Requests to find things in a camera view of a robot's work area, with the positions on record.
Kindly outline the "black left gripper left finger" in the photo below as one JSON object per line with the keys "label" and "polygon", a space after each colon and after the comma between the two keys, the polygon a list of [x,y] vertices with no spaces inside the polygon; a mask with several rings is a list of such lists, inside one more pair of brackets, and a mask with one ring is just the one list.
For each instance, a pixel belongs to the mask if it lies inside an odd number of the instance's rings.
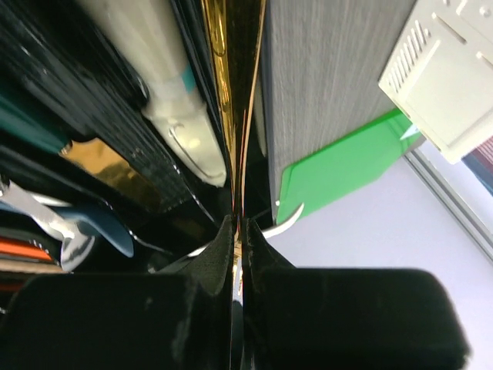
{"label": "black left gripper left finger", "polygon": [[1,325],[3,369],[228,369],[233,223],[161,274],[29,280]]}

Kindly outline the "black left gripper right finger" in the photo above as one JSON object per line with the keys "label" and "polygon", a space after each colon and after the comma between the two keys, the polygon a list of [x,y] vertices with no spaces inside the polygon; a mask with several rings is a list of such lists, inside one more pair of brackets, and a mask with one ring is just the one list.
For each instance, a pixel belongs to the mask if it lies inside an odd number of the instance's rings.
{"label": "black left gripper right finger", "polygon": [[243,226],[249,369],[462,369],[470,346],[451,299],[413,268],[295,267]]}

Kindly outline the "blue plastic spoon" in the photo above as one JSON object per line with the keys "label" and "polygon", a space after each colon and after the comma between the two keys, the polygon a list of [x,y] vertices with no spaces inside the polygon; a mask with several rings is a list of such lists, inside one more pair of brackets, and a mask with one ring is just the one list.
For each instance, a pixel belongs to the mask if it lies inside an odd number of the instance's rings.
{"label": "blue plastic spoon", "polygon": [[85,204],[79,207],[57,207],[48,205],[48,208],[59,216],[71,221],[80,227],[82,232],[104,237],[116,250],[126,257],[134,256],[134,246],[129,231],[113,215],[100,210],[93,205]]}

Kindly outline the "black cutlery tray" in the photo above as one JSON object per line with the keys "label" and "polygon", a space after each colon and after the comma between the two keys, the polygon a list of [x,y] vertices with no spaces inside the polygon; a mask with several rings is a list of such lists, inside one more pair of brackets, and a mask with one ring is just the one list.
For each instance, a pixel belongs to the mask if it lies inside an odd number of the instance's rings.
{"label": "black cutlery tray", "polygon": [[[70,139],[85,143],[98,138],[113,148],[158,190],[161,208],[151,212],[100,183],[151,214],[174,208],[194,196],[183,174],[188,168],[143,115],[146,84],[80,2],[3,1],[1,71]],[[215,78],[213,98],[202,99],[230,185]]]}

